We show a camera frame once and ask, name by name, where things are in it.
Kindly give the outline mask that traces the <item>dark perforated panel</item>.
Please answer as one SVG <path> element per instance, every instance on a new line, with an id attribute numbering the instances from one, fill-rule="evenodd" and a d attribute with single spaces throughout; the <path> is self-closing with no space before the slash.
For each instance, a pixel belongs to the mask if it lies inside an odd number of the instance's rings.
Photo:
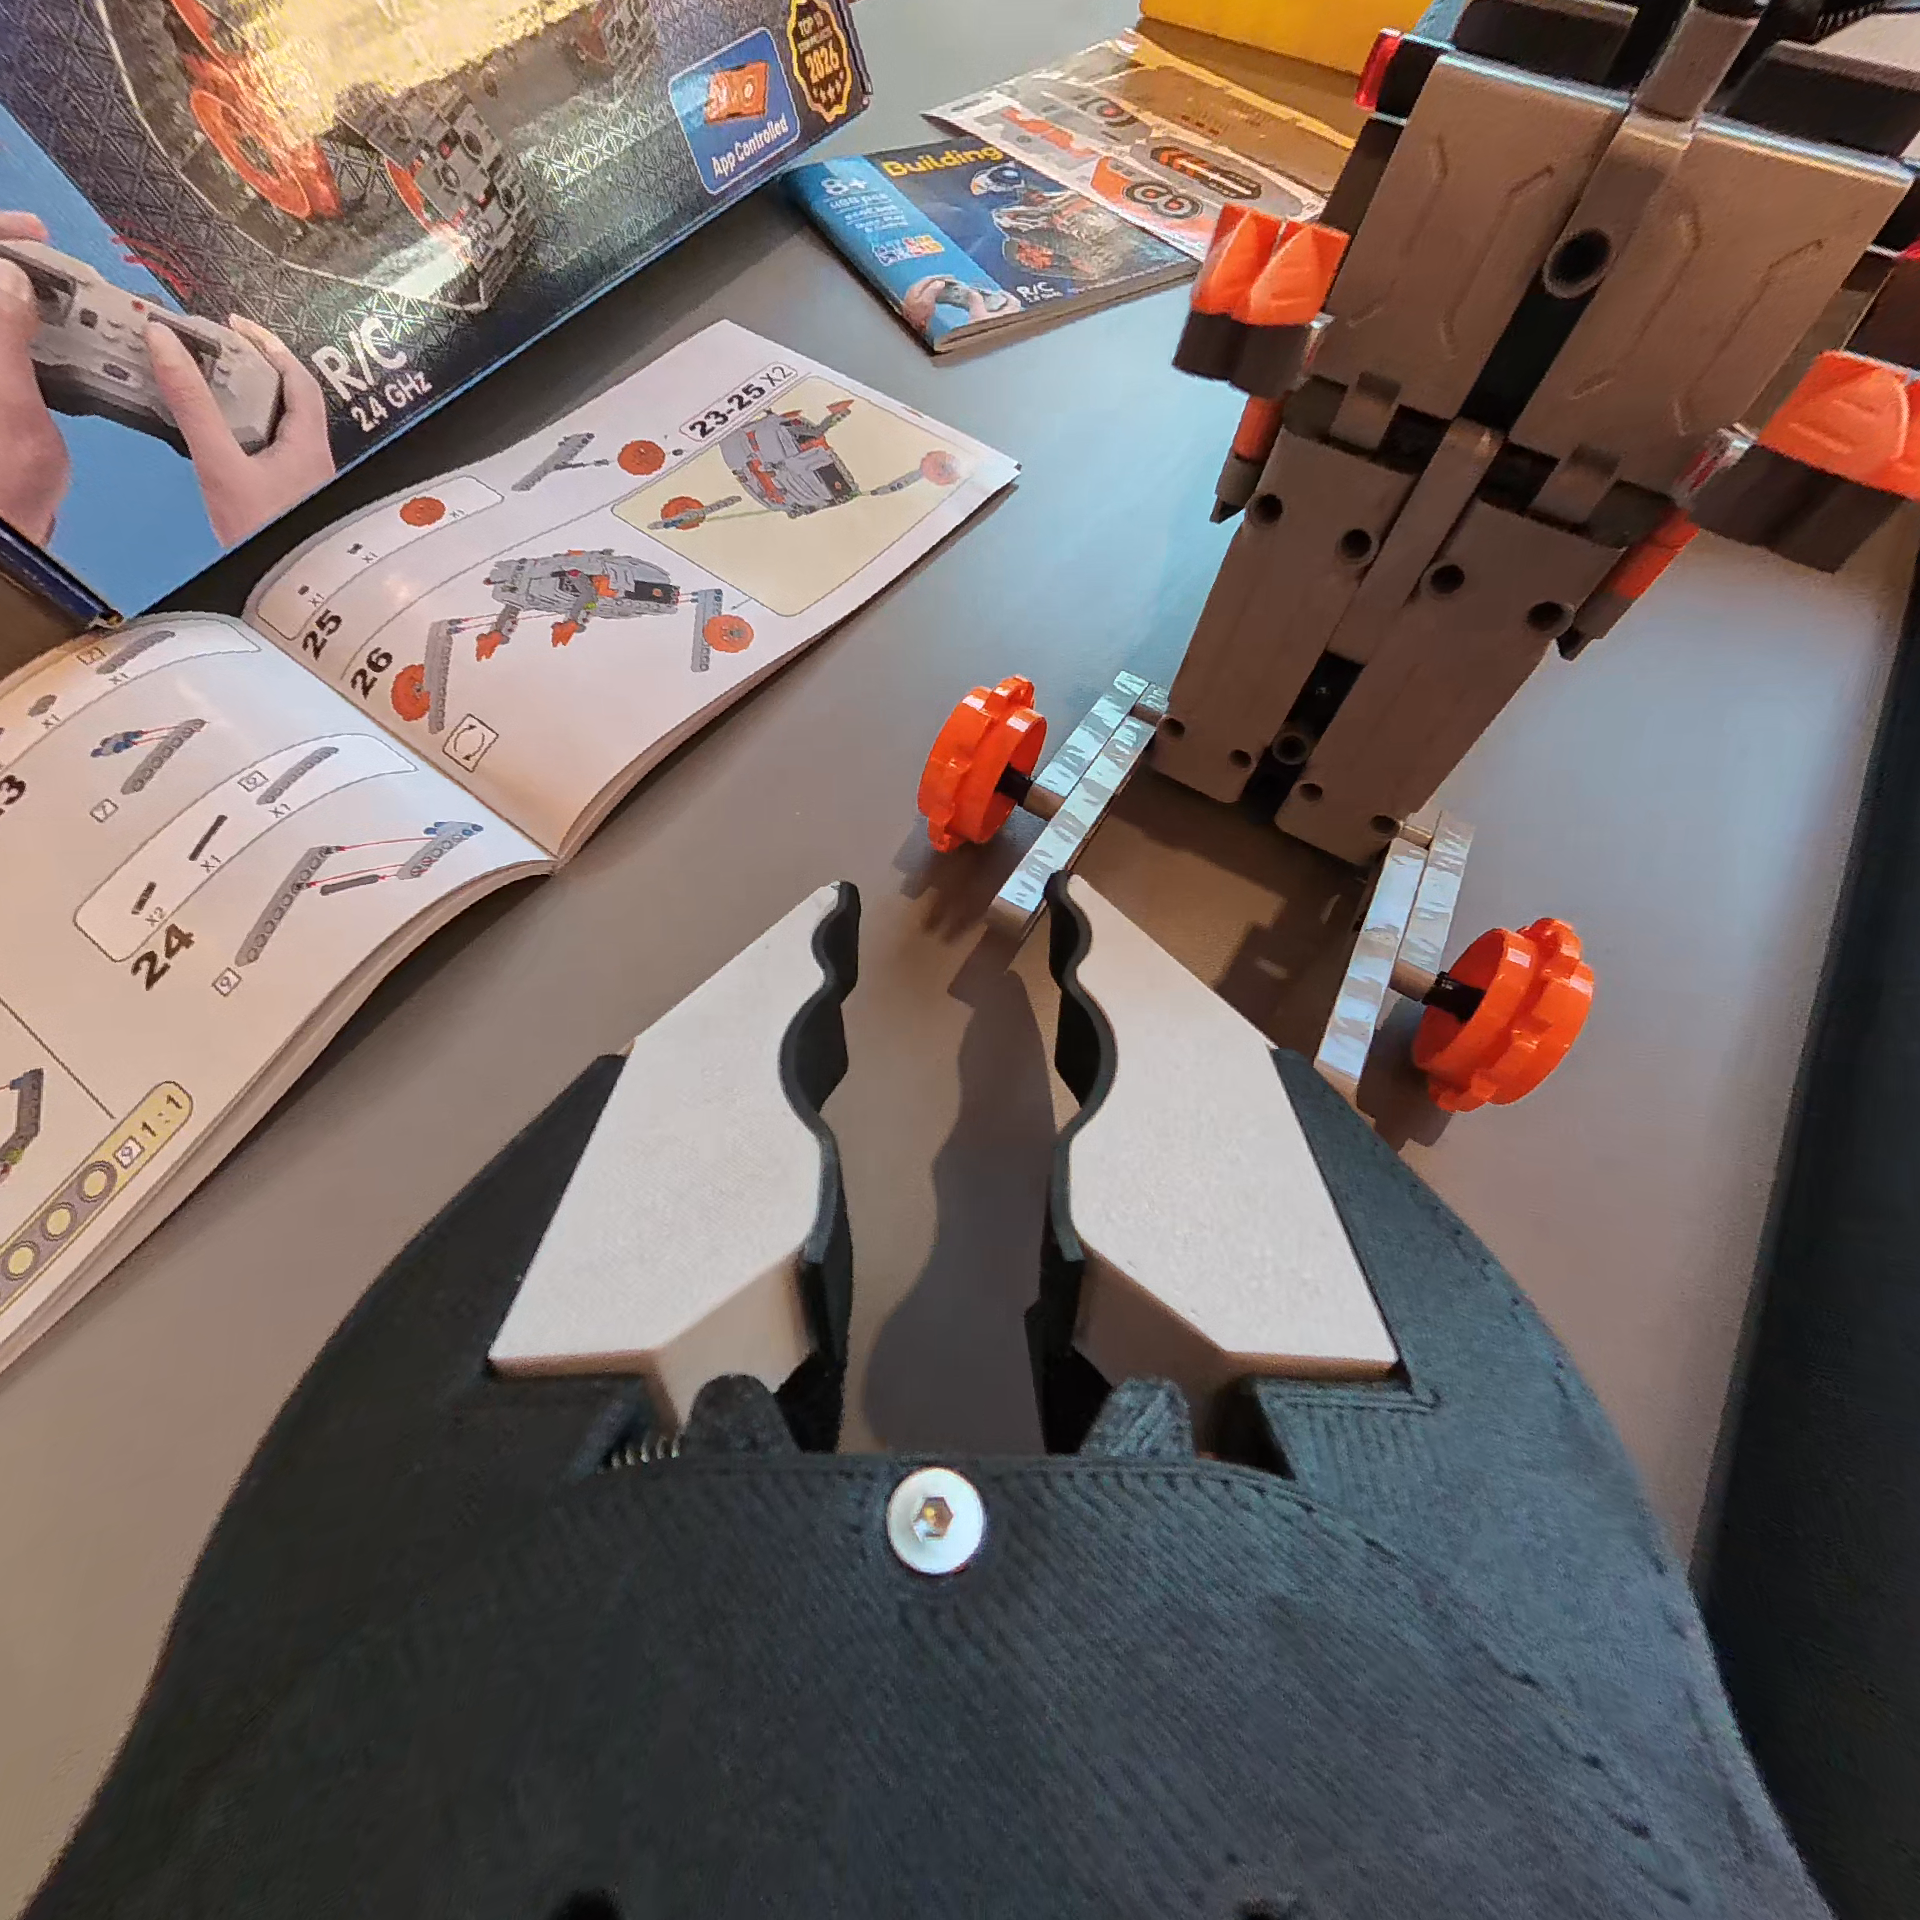
<path id="1" fill-rule="evenodd" d="M 1723 1445 L 1708 1620 L 1836 1914 L 1920 1911 L 1920 593 Z"/>

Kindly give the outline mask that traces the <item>grey toy robot model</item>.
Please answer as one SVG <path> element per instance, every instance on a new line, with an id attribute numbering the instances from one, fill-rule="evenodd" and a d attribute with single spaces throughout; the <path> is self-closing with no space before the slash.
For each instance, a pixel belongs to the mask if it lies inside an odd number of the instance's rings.
<path id="1" fill-rule="evenodd" d="M 1374 870 L 1317 1072 L 1383 996 L 1445 1109 L 1591 1010 L 1572 922 L 1453 968 L 1439 784 L 1699 535 L 1836 572 L 1916 504 L 1916 67 L 1886 5 L 1453 5 L 1383 32 L 1317 219 L 1229 205 L 1171 362 L 1247 405 L 1155 769 Z"/>

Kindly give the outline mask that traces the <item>yellow box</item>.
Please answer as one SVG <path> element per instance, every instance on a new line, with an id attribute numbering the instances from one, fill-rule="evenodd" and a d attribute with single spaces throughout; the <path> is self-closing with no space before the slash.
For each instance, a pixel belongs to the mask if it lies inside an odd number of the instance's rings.
<path id="1" fill-rule="evenodd" d="M 1143 0 L 1147 20 L 1360 76 L 1383 32 L 1411 32 L 1428 0 Z"/>

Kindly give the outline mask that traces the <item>blue robot kit box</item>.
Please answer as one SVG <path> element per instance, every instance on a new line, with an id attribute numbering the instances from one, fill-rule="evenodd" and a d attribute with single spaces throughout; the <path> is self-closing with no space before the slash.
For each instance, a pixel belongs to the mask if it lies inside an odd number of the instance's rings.
<path id="1" fill-rule="evenodd" d="M 66 475 L 3 524 L 3 662 L 234 553 L 150 324 L 245 460 L 292 446 L 271 326 L 353 468 L 872 104 L 853 5 L 11 0 L 3 242 Z"/>

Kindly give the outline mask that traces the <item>orange grey sticker sheet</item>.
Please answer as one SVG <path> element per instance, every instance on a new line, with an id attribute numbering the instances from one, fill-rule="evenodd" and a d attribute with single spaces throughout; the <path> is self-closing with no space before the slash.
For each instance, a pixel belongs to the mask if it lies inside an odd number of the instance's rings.
<path id="1" fill-rule="evenodd" d="M 1313 222 L 1354 135 L 1247 91 L 1143 33 L 966 91 L 930 121 L 983 135 L 1204 257 L 1224 205 Z"/>

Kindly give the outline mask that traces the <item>blue cover booklet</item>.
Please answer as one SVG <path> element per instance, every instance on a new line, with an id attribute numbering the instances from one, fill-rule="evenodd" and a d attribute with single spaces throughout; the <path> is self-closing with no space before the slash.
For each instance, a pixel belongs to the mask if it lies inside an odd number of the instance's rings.
<path id="1" fill-rule="evenodd" d="M 1032 331 L 1193 277 L 1105 202 L 983 146 L 807 163 L 792 202 L 930 352 Z"/>

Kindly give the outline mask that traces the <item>white instruction booklet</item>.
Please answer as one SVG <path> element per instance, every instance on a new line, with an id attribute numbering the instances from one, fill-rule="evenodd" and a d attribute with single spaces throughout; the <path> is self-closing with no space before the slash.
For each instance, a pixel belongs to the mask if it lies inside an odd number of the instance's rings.
<path id="1" fill-rule="evenodd" d="M 1021 460 L 740 324 L 0 701 L 15 1364 L 468 900 L 872 602 Z"/>

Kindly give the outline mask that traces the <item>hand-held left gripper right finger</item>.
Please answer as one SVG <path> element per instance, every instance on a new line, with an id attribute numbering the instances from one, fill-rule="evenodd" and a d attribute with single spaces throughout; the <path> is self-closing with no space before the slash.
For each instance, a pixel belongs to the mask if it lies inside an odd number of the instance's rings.
<path id="1" fill-rule="evenodd" d="M 1257 1378 L 1395 1378 L 1283 1053 L 1083 881 L 1046 905 L 1076 1096 L 1046 1206 L 1046 1448 L 1082 1448 L 1131 1378 L 1171 1384 L 1204 1439 Z"/>

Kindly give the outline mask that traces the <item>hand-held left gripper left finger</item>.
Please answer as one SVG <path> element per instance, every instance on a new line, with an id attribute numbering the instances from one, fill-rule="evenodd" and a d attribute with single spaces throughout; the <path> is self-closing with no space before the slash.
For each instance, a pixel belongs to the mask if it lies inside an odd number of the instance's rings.
<path id="1" fill-rule="evenodd" d="M 773 1392 L 834 1448 L 853 1233 L 823 1118 L 849 1072 L 863 900 L 823 885 L 638 1030 L 491 1358 L 635 1375 L 660 1427 L 715 1378 Z"/>

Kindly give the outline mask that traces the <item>grey desk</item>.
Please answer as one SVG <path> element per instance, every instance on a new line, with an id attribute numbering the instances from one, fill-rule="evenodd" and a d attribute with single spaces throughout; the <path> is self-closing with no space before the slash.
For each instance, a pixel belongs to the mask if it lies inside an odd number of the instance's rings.
<path id="1" fill-rule="evenodd" d="M 915 813 L 949 702 L 1027 674 L 1055 730 L 1167 682 L 1229 524 L 1233 394 L 1171 370 L 1182 291 L 930 359 L 781 192 L 449 403 L 281 528 L 511 440 L 733 320 L 1021 460 L 1021 484 L 717 730 L 591 850 L 403 960 L 249 1140 L 3 1378 L 3 1914 L 100 1783 L 180 1587 L 277 1409 L 382 1268 L 596 1053 L 823 881 L 863 889 L 849 1448 L 1037 1445 L 1021 1311 L 1055 1140 L 1046 944 L 983 941 L 1003 855 Z M 1836 578 L 1702 542 L 1457 769 L 1457 941 L 1572 920 L 1598 1015 L 1524 1107 L 1395 1117 L 1533 1292 L 1699 1539 L 1781 1133 L 1900 656 L 1912 542 Z"/>

